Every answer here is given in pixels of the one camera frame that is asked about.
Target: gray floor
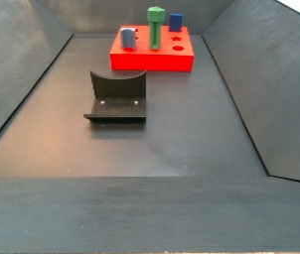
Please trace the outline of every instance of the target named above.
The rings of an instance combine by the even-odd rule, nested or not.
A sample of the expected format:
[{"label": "gray floor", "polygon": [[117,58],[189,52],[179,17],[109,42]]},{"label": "gray floor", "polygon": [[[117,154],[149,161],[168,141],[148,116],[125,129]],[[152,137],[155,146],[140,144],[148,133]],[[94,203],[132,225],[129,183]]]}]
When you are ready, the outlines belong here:
[{"label": "gray floor", "polygon": [[148,73],[147,125],[92,125],[84,118],[89,72],[126,75],[109,67],[113,38],[73,39],[0,137],[0,177],[263,176],[200,36],[192,73]]},{"label": "gray floor", "polygon": [[149,73],[145,126],[82,117],[112,41],[73,39],[0,135],[0,252],[300,251],[300,184],[266,175],[200,36],[193,73]]}]

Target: green cylinder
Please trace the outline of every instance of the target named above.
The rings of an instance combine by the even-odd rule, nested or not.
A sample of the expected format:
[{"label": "green cylinder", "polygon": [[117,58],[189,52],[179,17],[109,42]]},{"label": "green cylinder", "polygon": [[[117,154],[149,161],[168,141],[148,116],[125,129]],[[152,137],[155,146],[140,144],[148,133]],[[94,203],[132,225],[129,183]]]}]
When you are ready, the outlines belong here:
[{"label": "green cylinder", "polygon": [[161,49],[161,27],[167,18],[167,12],[160,7],[151,7],[148,10],[148,21],[151,26],[151,49]]}]

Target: red block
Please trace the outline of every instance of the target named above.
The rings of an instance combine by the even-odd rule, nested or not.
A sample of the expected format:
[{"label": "red block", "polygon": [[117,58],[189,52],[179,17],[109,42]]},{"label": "red block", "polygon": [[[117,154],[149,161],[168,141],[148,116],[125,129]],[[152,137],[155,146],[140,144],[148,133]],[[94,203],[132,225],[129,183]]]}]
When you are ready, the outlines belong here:
[{"label": "red block", "polygon": [[121,32],[118,32],[110,50],[112,69],[147,69],[164,71],[192,71],[195,51],[188,27],[183,32],[169,32],[169,26],[163,26],[161,50],[151,50],[151,27],[122,26],[136,28],[137,50],[121,48]]}]

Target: black holder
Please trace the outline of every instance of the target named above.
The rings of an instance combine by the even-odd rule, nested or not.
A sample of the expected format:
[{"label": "black holder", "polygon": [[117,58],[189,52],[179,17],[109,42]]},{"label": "black holder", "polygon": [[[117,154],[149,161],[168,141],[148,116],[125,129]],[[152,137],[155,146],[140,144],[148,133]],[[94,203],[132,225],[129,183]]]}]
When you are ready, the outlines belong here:
[{"label": "black holder", "polygon": [[147,71],[130,78],[108,78],[90,72],[94,102],[90,121],[147,121]]}]

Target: hole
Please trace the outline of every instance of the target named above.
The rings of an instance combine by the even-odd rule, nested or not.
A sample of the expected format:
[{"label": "hole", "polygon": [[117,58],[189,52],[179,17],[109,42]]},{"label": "hole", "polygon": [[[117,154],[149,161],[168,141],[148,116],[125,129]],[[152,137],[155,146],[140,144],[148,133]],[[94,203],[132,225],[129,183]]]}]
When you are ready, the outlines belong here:
[{"label": "hole", "polygon": [[172,37],[172,40],[173,40],[173,41],[181,41],[183,38],[176,36],[176,37]]},{"label": "hole", "polygon": [[181,47],[181,46],[175,46],[173,47],[173,50],[177,51],[177,52],[181,52],[185,48]]},{"label": "hole", "polygon": [[134,50],[133,48],[130,48],[130,47],[129,47],[129,48],[125,48],[124,50],[128,51],[128,52],[134,52],[134,51],[136,51],[136,50]]}]

